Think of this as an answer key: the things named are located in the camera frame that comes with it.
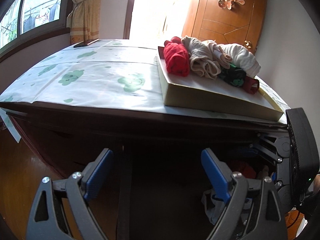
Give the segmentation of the person's right hand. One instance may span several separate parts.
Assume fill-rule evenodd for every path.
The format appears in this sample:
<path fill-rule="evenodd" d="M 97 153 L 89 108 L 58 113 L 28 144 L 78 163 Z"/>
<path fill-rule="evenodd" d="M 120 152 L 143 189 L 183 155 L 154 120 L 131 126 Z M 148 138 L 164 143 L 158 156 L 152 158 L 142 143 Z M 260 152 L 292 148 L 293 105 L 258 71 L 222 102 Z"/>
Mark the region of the person's right hand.
<path fill-rule="evenodd" d="M 318 202 L 319 201 L 319 189 L 320 189 L 320 174 L 317 174 L 313 180 L 313 194 L 312 197 Z"/>

